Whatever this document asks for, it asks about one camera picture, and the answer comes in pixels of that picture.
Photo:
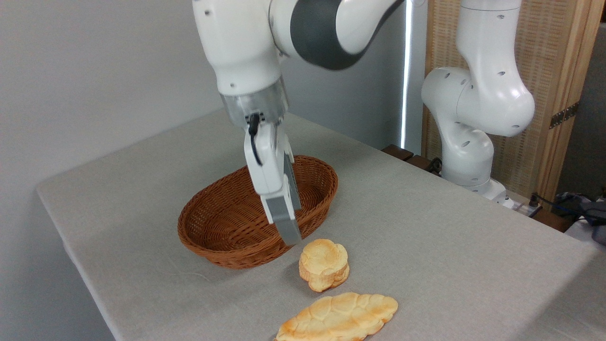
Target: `cable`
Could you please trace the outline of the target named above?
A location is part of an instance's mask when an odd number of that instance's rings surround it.
[[[539,194],[537,194],[536,192],[535,192],[535,193],[532,193],[532,195],[534,195],[534,196],[536,196],[537,198],[541,199],[541,201],[543,201],[544,203],[547,203],[547,204],[549,204],[549,205],[552,205],[554,208],[560,209],[560,210],[562,210],[562,211],[570,212],[570,213],[572,213],[572,214],[576,214],[576,215],[578,215],[578,216],[581,216],[581,215],[582,215],[583,217],[586,217],[586,218],[591,218],[591,219],[595,219],[595,220],[597,220],[597,221],[606,221],[606,220],[605,220],[603,217],[597,217],[597,216],[595,216],[595,215],[587,214],[587,213],[585,213],[585,212],[579,212],[579,211],[575,211],[575,210],[573,210],[573,209],[569,209],[569,208],[565,208],[565,207],[563,207],[563,206],[560,206],[560,205],[558,205],[558,204],[556,204],[556,203],[552,203],[551,201],[549,201],[549,200],[545,199],[544,197],[540,196],[540,195],[539,195]],[[606,210],[602,210],[602,209],[594,209],[594,210],[595,210],[595,211],[606,212]]]
[[[248,124],[248,134],[250,135],[250,145],[253,149],[253,155],[259,166],[263,166],[259,154],[257,153],[257,146],[255,144],[255,136],[259,132],[259,123],[261,122],[261,116],[258,113],[250,115],[250,122]]]

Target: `oval bread loaf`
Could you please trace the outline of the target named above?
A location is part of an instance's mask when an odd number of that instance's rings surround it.
[[[381,330],[396,310],[395,299],[378,294],[323,297],[286,321],[274,341],[361,341]]]

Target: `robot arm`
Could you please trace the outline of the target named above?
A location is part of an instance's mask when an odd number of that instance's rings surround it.
[[[442,177],[501,204],[505,187],[490,178],[494,147],[485,132],[517,135],[534,114],[514,56],[521,2],[462,0],[456,42],[470,70],[435,69],[421,93],[440,131]]]
[[[287,245],[301,241],[288,110],[280,62],[326,69],[357,62],[403,0],[193,0],[204,52],[232,123],[245,130],[248,170],[270,223]]]

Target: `table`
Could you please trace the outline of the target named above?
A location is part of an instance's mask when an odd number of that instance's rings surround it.
[[[215,266],[176,232],[197,191],[245,164],[244,134],[224,112],[38,186],[116,340],[269,341],[316,299],[348,291],[399,302],[377,341],[606,339],[603,253],[302,118],[286,128],[296,154],[334,167],[339,190],[316,232],[253,269]],[[298,276],[316,238],[343,244],[351,267],[322,294]]]

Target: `brown wicker basket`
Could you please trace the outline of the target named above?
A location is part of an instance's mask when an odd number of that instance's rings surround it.
[[[293,169],[302,207],[296,218],[306,238],[326,219],[338,178],[332,167],[313,157],[295,156]],[[291,248],[267,221],[246,167],[194,195],[179,216],[178,232],[189,250],[231,269],[268,263]]]

